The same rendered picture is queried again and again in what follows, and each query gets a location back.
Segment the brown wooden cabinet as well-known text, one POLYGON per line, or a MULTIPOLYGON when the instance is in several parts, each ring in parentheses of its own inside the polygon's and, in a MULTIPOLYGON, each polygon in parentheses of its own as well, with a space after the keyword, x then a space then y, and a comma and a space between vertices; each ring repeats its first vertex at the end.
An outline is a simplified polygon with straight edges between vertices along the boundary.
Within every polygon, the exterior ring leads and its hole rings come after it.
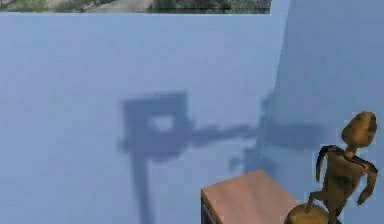
POLYGON ((259 169, 201 189, 200 224, 284 224, 297 200, 259 169))

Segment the framed landscape picture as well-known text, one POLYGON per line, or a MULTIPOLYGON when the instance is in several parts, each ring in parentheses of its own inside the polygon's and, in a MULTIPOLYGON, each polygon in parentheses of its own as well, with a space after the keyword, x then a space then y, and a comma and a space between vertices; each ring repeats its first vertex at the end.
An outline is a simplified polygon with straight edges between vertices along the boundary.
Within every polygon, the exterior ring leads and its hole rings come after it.
POLYGON ((0 0, 0 12, 269 14, 272 0, 0 0))

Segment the golden human figure statue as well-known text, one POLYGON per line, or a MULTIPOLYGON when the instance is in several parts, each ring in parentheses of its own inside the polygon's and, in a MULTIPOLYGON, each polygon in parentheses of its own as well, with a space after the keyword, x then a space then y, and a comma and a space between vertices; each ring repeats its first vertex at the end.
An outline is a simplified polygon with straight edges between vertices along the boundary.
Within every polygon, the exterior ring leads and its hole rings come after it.
POLYGON ((342 224, 338 216, 364 175, 367 176, 367 184, 359 195, 357 205, 363 204, 372 195, 378 170, 372 163, 358 157, 356 152, 373 142, 376 131, 376 115, 362 111, 343 128, 341 138, 346 144, 345 150, 336 145, 320 149, 316 161, 316 181, 320 181, 323 160, 327 157, 323 187, 320 191, 311 192, 306 203, 291 209, 284 224, 342 224))

